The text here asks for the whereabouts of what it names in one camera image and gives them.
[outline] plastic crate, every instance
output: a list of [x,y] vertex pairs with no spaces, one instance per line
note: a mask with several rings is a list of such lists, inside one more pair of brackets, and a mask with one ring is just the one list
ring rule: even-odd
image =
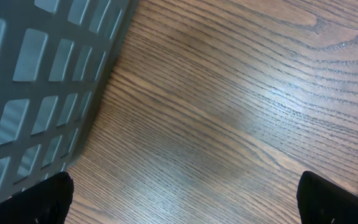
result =
[[138,0],[0,0],[0,202],[80,155]]

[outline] brown wood tabletop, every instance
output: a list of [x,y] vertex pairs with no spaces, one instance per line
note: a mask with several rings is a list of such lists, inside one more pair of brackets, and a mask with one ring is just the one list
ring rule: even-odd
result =
[[67,223],[300,223],[358,195],[358,0],[141,0]]

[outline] wooden table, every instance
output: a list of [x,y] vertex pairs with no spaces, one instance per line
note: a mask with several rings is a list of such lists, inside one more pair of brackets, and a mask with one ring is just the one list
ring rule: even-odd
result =
[[304,170],[358,195],[358,0],[144,0],[67,223],[300,223]]

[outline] gray plastic basket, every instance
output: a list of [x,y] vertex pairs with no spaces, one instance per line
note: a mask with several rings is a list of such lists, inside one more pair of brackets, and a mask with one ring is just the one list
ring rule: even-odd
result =
[[80,155],[138,0],[0,0],[0,202]]

